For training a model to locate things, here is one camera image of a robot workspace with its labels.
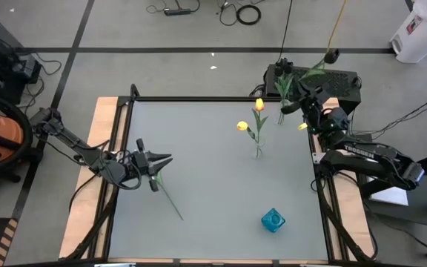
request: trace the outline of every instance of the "gray tabletop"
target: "gray tabletop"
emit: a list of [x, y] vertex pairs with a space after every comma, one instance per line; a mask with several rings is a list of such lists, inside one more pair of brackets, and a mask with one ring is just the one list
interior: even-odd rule
[[[128, 149], [143, 138], [154, 153], [171, 153], [165, 188], [184, 220], [147, 180], [119, 192], [110, 257], [326, 260], [306, 131], [300, 113], [276, 125], [279, 105], [265, 103], [264, 155], [236, 129], [252, 128], [253, 102], [135, 102]], [[262, 225], [271, 208], [286, 223], [277, 233]]]

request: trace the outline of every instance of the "blue glass cube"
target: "blue glass cube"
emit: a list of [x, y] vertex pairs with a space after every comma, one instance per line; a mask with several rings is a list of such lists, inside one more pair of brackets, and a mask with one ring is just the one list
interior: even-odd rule
[[272, 208], [267, 214], [265, 214], [265, 216], [263, 216], [263, 218], [261, 218], [261, 223], [271, 233], [276, 233], [279, 230], [279, 227], [286, 223], [286, 220], [275, 208]]

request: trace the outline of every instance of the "white container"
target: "white container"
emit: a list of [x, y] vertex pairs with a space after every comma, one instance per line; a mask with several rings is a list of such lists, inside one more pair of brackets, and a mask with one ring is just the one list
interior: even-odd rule
[[418, 63], [427, 55], [427, 0], [416, 1], [390, 42], [403, 63]]

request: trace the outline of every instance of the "yellow cable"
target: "yellow cable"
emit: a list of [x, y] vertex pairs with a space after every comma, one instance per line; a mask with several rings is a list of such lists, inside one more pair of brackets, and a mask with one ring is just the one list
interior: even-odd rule
[[327, 50], [325, 51], [325, 53], [328, 53], [329, 50], [331, 49], [331, 43], [332, 43], [332, 38], [334, 37], [335, 34], [335, 30], [337, 29], [337, 25], [340, 22], [340, 18], [342, 18], [342, 13], [345, 9], [345, 5], [347, 4], [348, 0], [344, 0], [342, 7], [340, 8], [340, 13], [339, 13], [339, 17], [337, 18], [337, 20], [335, 21], [335, 25], [334, 25], [334, 29], [332, 30], [332, 34], [331, 37], [329, 37], [329, 43], [327, 44]]

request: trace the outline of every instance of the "floor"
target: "floor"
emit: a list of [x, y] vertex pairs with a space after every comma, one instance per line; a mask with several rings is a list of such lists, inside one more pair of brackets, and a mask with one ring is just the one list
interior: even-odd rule
[[[64, 124], [86, 139], [97, 98], [127, 95], [131, 83], [143, 96], [248, 95], [262, 83], [267, 65], [277, 60], [289, 2], [265, 0], [257, 5], [262, 11], [258, 24], [226, 27], [219, 22], [216, 1], [200, 1], [197, 13], [166, 17], [145, 10], [150, 4], [162, 7], [158, 0], [0, 0], [0, 22], [25, 47], [63, 64], [52, 76], [42, 74], [45, 91], [29, 115], [38, 107], [57, 107]], [[173, 7], [173, 1], [166, 2]], [[196, 6], [195, 0], [180, 2]], [[294, 1], [285, 40], [290, 53], [284, 56], [298, 66], [314, 65], [321, 53], [312, 48], [327, 46], [341, 3]], [[345, 8], [332, 46], [348, 49], [330, 68], [356, 71], [363, 80], [354, 129], [382, 128], [427, 101], [427, 57], [404, 65], [383, 49], [408, 14], [405, 0], [350, 0]], [[254, 14], [245, 11], [245, 17]], [[230, 10], [223, 19], [234, 19]], [[57, 67], [44, 65], [48, 71]], [[427, 112], [378, 141], [415, 159], [426, 157]], [[22, 176], [27, 167], [19, 170]], [[0, 218], [19, 221], [5, 265], [57, 260], [78, 173], [77, 165], [46, 148], [33, 181], [0, 185]], [[377, 237], [379, 260], [427, 266], [425, 248], [373, 219], [368, 222]], [[427, 242], [427, 226], [387, 222]]]

